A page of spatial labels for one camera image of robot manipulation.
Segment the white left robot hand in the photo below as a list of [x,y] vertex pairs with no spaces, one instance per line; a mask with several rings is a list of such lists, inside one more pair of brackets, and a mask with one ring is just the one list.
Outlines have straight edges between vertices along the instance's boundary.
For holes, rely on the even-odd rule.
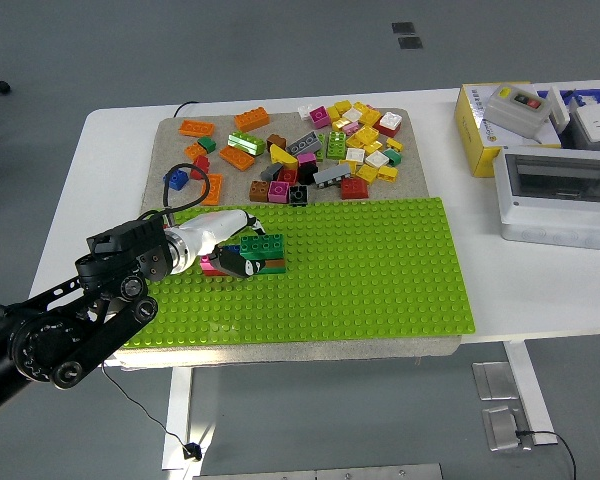
[[233,251],[226,250],[220,243],[251,228],[257,235],[264,235],[261,222],[244,210],[225,210],[201,214],[177,228],[168,231],[171,235],[173,272],[188,269],[198,257],[206,256],[212,267],[237,278],[249,278],[265,266],[262,260],[248,260]]

